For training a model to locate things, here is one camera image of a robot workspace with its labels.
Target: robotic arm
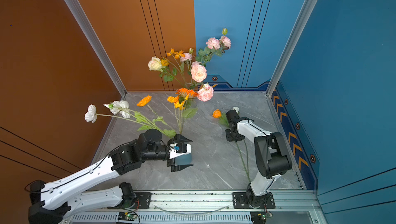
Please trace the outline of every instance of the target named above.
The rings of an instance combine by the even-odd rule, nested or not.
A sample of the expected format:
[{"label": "robotic arm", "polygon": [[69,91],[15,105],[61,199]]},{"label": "robotic arm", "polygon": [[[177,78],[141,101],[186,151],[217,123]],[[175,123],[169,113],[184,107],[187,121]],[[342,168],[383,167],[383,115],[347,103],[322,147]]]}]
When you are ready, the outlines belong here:
[{"label": "robotic arm", "polygon": [[123,182],[111,189],[88,191],[91,187],[111,178],[116,178],[141,167],[147,160],[167,161],[171,172],[192,165],[176,165],[176,157],[191,153],[191,140],[177,134],[161,144],[162,134],[150,129],[139,138],[112,150],[101,161],[57,181],[41,180],[30,185],[30,224],[57,224],[63,218],[100,207],[130,208],[136,194],[130,183]]},{"label": "robotic arm", "polygon": [[240,118],[235,110],[226,113],[230,129],[226,130],[227,141],[237,142],[247,138],[254,143],[256,164],[259,172],[248,185],[246,197],[252,208],[263,206],[273,183],[292,168],[286,141],[280,132],[271,133],[253,120]]}]

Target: orange wall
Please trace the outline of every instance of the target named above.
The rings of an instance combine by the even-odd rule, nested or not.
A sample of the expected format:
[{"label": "orange wall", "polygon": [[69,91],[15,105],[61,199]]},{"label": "orange wall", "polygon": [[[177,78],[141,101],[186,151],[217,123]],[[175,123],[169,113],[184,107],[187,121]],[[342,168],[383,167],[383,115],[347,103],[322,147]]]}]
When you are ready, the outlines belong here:
[{"label": "orange wall", "polygon": [[151,57],[195,48],[194,0],[79,0],[128,91],[168,91]]},{"label": "orange wall", "polygon": [[0,218],[28,223],[23,187],[88,166],[110,118],[87,107],[120,95],[63,0],[2,0],[0,24],[0,127],[31,142],[0,129]]}]

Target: gray marble floor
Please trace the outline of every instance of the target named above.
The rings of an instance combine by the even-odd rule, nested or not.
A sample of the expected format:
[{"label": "gray marble floor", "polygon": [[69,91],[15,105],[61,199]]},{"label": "gray marble floor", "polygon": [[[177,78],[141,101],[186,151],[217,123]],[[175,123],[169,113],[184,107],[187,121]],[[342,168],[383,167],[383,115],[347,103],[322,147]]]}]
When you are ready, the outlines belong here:
[{"label": "gray marble floor", "polygon": [[[147,117],[154,118],[149,108],[137,107],[147,93],[128,93],[126,100],[130,108],[138,110]],[[177,131],[174,108],[166,101],[169,93],[150,93],[152,100],[150,106],[163,116],[164,120]],[[112,180],[108,180],[96,186],[94,189],[106,189],[130,182],[135,190],[179,190],[179,189],[245,189],[248,182],[242,161],[235,142],[227,142],[225,139],[225,126],[218,123],[218,119],[212,117],[215,109],[222,112],[233,107],[240,108],[240,116],[246,116],[256,121],[260,127],[274,132],[277,131],[270,109],[262,92],[215,92],[214,97],[202,102],[196,100],[199,110],[197,114],[185,122],[183,135],[193,142],[192,164],[180,172],[171,172],[163,161],[147,161],[141,168],[124,174]],[[105,156],[114,147],[136,139],[142,131],[136,131],[139,125],[122,119],[117,119],[111,135],[105,145]],[[243,141],[238,142],[242,155],[246,162],[246,149]],[[258,172],[255,163],[254,145],[246,140],[249,157],[249,171],[251,180]],[[272,189],[300,189],[300,182],[296,173],[288,171],[278,179]]]}]

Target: pink rose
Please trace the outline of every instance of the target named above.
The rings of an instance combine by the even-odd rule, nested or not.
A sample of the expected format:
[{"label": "pink rose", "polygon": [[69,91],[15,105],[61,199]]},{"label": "pink rose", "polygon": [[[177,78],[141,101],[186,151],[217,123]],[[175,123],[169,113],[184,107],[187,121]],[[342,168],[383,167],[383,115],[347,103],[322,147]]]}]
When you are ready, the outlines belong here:
[{"label": "pink rose", "polygon": [[220,48],[220,41],[216,38],[210,38],[207,42],[207,47],[208,48],[215,48],[219,49]]},{"label": "pink rose", "polygon": [[198,99],[200,101],[208,101],[213,97],[213,87],[209,84],[204,84],[204,86],[198,91]]},{"label": "pink rose", "polygon": [[200,62],[193,62],[191,64],[191,76],[196,82],[202,82],[206,79],[206,68]]},{"label": "pink rose", "polygon": [[184,57],[180,57],[180,60],[182,61],[182,62],[184,62],[184,61],[187,61],[187,60],[190,60],[191,61],[191,54],[190,53],[184,53],[183,54],[184,55]]},{"label": "pink rose", "polygon": [[231,40],[226,36],[221,36],[220,42],[224,43],[224,45],[227,46],[228,48],[231,48]]}]

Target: blue wall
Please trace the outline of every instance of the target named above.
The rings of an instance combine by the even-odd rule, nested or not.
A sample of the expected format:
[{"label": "blue wall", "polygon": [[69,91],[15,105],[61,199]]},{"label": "blue wall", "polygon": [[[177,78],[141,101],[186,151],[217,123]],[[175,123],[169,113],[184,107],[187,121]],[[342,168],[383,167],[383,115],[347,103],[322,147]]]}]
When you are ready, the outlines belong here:
[{"label": "blue wall", "polygon": [[396,0],[318,0],[281,77],[330,224],[394,223],[395,55]]},{"label": "blue wall", "polygon": [[197,49],[229,30],[231,49],[207,64],[232,87],[258,87],[272,77],[304,0],[194,0]]}]

